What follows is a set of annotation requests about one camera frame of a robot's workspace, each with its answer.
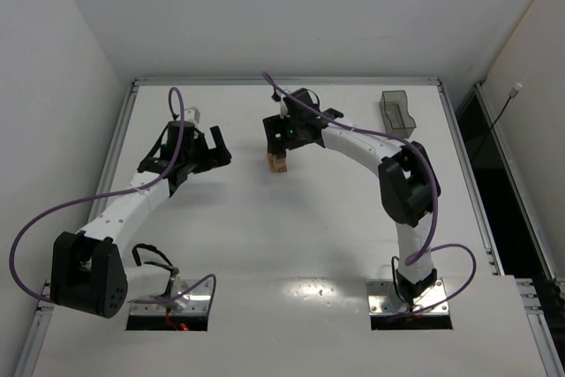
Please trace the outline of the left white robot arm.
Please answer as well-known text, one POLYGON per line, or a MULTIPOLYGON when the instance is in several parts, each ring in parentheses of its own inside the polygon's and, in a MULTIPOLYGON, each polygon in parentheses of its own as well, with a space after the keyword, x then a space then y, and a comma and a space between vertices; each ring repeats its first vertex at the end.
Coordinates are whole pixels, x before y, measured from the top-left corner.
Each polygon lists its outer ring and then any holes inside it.
POLYGON ((183 296, 178 269, 168 259, 127 268, 123 257, 140 226, 189 175, 230 164, 220 127, 210 132, 213 147, 196 124, 168 122, 128 188, 93 221, 56 239, 50 278, 55 305, 109 319, 126 302, 171 307, 183 296))

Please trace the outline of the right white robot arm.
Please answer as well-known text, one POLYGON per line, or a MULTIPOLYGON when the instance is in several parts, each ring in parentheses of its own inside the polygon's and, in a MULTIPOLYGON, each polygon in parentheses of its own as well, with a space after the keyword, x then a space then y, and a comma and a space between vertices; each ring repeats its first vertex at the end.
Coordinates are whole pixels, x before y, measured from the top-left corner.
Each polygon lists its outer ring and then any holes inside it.
POLYGON ((381 205, 397 231, 396 295, 414 305, 437 280, 429 247, 441 189, 424 147, 357 131, 352 124, 341 123, 342 112, 320 110, 317 95, 306 88, 288 95, 274 91, 271 98, 280 109, 263 120, 271 171, 283 173, 290 150, 315 144, 347 156, 377 177, 381 205))

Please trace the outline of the long light wood block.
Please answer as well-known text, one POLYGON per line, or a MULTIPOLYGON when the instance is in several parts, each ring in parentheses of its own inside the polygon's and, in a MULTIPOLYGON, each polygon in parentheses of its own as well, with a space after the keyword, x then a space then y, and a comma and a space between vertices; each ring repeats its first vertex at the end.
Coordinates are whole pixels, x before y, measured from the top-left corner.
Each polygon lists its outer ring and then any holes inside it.
POLYGON ((278 157, 277 155, 268 153, 267 162, 270 171, 273 173, 284 173, 288 170, 285 157, 278 157))

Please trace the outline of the smoky transparent plastic bin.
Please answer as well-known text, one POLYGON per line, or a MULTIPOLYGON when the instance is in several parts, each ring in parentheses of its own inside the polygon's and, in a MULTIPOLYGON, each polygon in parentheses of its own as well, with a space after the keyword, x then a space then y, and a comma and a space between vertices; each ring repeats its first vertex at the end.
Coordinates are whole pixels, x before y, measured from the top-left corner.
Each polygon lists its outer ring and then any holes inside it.
POLYGON ((409 139, 417 124, 408 109, 407 93, 404 90, 383 91, 379 107, 386 134, 409 139))

